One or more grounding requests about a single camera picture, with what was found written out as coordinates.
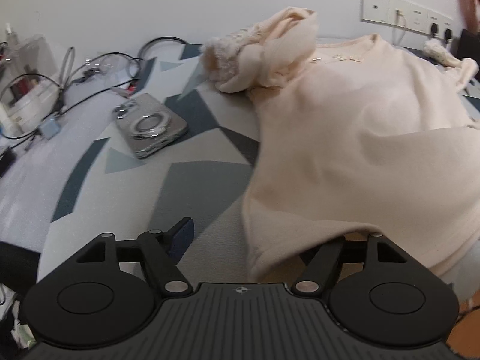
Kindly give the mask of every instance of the garment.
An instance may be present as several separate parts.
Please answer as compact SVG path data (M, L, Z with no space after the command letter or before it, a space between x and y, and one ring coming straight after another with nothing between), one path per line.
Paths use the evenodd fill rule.
M249 88L260 119L242 212L250 278L361 230L384 233L441 275L480 235L480 131L457 95L476 63L441 72L378 35L315 45L314 12L274 17L258 43L246 42L254 57L243 46L226 59L230 75L218 71L215 46L235 35L203 57L220 90ZM272 22L289 28L272 37Z

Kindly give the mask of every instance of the wall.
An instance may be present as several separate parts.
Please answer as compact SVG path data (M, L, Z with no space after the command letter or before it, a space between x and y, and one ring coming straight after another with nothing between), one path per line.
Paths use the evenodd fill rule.
M457 0L410 1L452 17L459 35L463 25ZM51 43L74 45L80 54L92 55L136 52L142 43L161 35L201 43L288 5L318 11L320 36L354 38L378 32L392 40L392 28L360 22L360 0L0 0L0 23L11 23L21 38L43 33ZM407 33L402 45L419 48L424 40Z

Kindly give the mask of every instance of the white cloth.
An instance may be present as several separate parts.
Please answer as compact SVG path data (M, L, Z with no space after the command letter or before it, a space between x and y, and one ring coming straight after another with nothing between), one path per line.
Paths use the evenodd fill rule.
M250 278L359 230L381 231L440 275L480 235L480 131L457 96L478 67L466 59L440 72L378 35L315 47L315 14L303 11L306 25L270 26L254 67L239 62L217 84L245 89L229 83L255 72L262 143L243 204ZM285 11L274 17L284 27Z

